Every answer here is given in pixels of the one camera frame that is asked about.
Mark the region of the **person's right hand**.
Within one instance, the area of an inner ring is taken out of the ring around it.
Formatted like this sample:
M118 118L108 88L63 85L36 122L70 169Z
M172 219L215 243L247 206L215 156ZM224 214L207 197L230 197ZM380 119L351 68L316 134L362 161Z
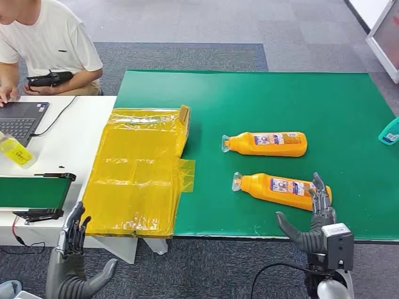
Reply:
M0 106L1 108L4 107L5 104L8 102L14 102L17 101L19 96L19 91L16 86L11 86L11 85L2 85L0 89L0 96L1 96L1 102Z

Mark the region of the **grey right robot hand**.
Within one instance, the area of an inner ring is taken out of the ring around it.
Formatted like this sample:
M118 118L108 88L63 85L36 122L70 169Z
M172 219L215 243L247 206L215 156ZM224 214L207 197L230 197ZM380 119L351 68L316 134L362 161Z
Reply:
M308 231L302 232L290 224L285 214L277 211L276 219L278 226L288 238L295 243L299 250L307 254L325 254L322 227L335 224L336 213L331 205L326 185L317 172L313 174L312 183L314 189L311 189L313 215Z

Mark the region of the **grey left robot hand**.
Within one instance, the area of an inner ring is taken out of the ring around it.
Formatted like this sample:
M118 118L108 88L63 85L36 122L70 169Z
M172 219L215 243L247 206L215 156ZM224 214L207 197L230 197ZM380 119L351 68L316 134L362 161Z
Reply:
M110 259L102 271L86 278L84 241L91 217L82 221L85 211L83 203L78 201L62 227L49 259L46 298L93 298L115 276L119 260Z

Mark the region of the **person's left hand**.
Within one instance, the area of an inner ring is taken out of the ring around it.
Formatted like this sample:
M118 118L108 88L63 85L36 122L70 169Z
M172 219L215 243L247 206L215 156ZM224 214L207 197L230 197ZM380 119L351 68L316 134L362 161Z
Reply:
M42 95L42 87L32 87L28 82L24 82L22 88L26 95Z

